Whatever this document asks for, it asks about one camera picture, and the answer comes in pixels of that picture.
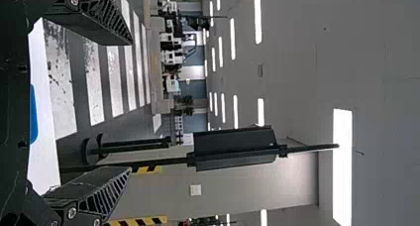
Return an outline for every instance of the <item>blue object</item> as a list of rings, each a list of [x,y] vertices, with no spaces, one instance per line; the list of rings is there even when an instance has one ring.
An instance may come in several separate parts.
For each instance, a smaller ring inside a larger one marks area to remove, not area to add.
[[[33,144],[38,138],[37,102],[35,101],[35,89],[31,84],[30,93],[30,143]]]

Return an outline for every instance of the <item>robotic arm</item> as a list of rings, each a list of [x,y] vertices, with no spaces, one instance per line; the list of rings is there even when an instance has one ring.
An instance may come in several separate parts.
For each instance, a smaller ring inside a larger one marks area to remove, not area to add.
[[[130,168],[94,170],[43,197],[27,180],[28,34],[45,17],[101,45],[131,45],[122,14],[114,0],[0,0],[0,10],[0,225],[102,225],[125,189]]]

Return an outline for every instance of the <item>light switch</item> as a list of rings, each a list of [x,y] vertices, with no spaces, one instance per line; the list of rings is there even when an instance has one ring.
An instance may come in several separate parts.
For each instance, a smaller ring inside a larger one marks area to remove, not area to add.
[[[189,191],[190,191],[191,196],[201,195],[201,184],[191,184],[189,186]]]

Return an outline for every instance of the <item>bolt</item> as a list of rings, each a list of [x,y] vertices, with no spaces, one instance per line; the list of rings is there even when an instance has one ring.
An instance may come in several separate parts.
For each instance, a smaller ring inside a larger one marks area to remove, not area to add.
[[[93,221],[93,226],[99,226],[99,225],[101,225],[101,220],[95,219],[95,221]]]
[[[70,208],[70,210],[68,210],[68,214],[67,217],[68,219],[73,219],[77,214],[77,210],[76,208]]]
[[[76,6],[78,5],[78,0],[70,0],[71,5]]]

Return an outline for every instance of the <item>yellow-black hazard stripe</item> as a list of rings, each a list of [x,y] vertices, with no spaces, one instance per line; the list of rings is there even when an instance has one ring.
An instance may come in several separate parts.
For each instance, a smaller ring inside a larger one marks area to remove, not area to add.
[[[108,221],[104,226],[142,226],[142,225],[161,225],[167,223],[166,216],[143,217],[134,219],[121,219]]]
[[[151,173],[160,173],[161,166],[148,166],[133,169],[132,174],[151,174]]]

